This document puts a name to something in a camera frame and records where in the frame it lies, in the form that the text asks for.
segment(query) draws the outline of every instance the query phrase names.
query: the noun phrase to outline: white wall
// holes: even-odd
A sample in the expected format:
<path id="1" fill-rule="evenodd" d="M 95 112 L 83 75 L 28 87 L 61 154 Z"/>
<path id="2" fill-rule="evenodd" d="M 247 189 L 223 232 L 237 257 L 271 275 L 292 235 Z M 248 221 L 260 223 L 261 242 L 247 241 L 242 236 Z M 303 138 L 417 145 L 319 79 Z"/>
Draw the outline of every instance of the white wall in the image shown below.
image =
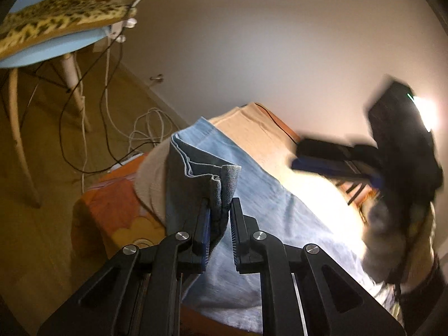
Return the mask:
<path id="1" fill-rule="evenodd" d="M 367 135 L 363 106 L 391 74 L 436 102 L 448 172 L 448 37 L 425 0 L 143 0 L 137 19 L 123 62 L 163 73 L 153 90 L 189 123 L 258 101 L 299 133 Z"/>

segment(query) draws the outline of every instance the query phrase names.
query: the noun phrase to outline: leopard print cushion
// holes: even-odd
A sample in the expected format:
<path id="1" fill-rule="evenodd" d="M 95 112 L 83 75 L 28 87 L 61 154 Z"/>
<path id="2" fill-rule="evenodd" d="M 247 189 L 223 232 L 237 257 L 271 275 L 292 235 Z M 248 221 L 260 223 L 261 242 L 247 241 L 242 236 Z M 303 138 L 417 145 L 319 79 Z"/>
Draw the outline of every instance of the leopard print cushion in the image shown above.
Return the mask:
<path id="1" fill-rule="evenodd" d="M 6 15 L 0 25 L 0 60 L 20 50 L 83 30 L 135 16 L 128 5 L 96 0 L 43 0 Z"/>

